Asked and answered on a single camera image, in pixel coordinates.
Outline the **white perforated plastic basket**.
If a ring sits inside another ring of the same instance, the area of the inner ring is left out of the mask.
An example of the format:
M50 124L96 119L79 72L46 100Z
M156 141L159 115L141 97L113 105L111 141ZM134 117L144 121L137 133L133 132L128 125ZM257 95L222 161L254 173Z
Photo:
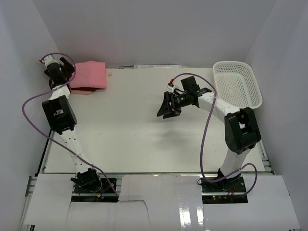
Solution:
M263 103L262 95L250 65L238 61L221 61L213 65L218 97L239 108L256 109Z

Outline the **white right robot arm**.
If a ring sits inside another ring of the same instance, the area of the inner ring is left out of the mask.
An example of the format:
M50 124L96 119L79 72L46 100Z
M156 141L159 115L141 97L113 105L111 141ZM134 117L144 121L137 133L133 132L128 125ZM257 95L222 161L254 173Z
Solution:
M198 75L187 73L186 78L181 80L181 90L174 85L174 79L171 79L156 115L164 119L177 117L183 107L192 105L209 112L204 131L208 130L211 116L223 122L228 147L225 160L218 169L217 177L211 180L203 176L201 184L227 189L240 178L241 170L245 167L244 160L261 140L260 131L252 108L239 108L227 103L218 97L213 85L210 88L201 88L195 80L197 77Z

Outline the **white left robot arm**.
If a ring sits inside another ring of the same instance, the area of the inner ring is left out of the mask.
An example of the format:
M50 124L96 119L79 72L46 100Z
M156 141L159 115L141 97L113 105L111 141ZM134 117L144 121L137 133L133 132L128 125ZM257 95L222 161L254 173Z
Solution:
M42 103L43 111L52 131L61 137L64 146L70 150L76 169L76 176L71 181L83 190L98 192L102 183L97 171L89 165L90 161L83 156L75 130L77 119L68 101L71 94L68 81L75 68L64 57L57 61L52 55L47 55L41 62L46 67L44 73L50 78L52 90L51 97Z

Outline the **folded light pink t-shirt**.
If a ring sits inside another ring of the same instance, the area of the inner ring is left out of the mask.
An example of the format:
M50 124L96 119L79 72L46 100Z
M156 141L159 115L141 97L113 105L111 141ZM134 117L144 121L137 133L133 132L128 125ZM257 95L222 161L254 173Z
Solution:
M97 89L89 88L89 89L71 89L71 94L78 95L90 95L95 92Z

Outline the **white paper strip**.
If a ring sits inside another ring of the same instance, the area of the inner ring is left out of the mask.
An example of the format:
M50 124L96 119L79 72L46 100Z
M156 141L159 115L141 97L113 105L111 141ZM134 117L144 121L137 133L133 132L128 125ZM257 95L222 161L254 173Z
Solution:
M134 65L135 69L170 69L170 68L182 68L181 65L173 64L136 64Z

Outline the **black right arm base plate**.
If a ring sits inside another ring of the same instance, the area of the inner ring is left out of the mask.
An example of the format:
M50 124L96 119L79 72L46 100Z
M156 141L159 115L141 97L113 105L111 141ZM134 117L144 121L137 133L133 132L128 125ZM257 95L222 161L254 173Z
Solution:
M222 188L206 182L203 178L197 181L202 188L202 202L204 205L223 205L223 204L247 204L247 196L241 196L246 193L246 186L243 177L240 177L230 186Z

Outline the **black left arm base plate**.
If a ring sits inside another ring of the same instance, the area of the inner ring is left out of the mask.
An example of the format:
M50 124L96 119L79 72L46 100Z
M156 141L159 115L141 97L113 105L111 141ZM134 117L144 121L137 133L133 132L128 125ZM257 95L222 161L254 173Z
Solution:
M94 189L86 189L74 183L71 197L72 202L85 203L117 203L118 197L105 178L101 178L101 183L94 186Z

